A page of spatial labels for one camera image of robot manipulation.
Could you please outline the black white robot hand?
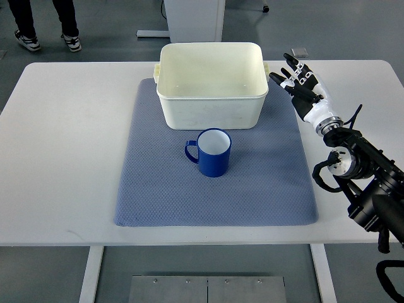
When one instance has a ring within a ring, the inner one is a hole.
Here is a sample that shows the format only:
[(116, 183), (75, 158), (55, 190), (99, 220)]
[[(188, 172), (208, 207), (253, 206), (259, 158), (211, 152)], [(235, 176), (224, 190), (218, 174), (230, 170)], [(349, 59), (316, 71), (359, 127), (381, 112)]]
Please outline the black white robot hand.
[(327, 91), (310, 67), (290, 54), (283, 56), (292, 72), (282, 68), (281, 74), (271, 72), (270, 78), (292, 97), (292, 105), (298, 116), (311, 124), (319, 136), (342, 127), (342, 119), (332, 109)]

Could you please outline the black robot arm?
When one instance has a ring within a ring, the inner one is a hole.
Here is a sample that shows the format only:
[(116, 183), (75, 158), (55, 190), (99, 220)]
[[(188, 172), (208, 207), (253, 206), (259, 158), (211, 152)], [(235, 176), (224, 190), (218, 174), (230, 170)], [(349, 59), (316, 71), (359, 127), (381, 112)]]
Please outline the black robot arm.
[(330, 193), (343, 193), (349, 218), (377, 232), (378, 250), (388, 254), (390, 235), (403, 242), (403, 171), (329, 110), (308, 121), (331, 149), (314, 167), (313, 179)]

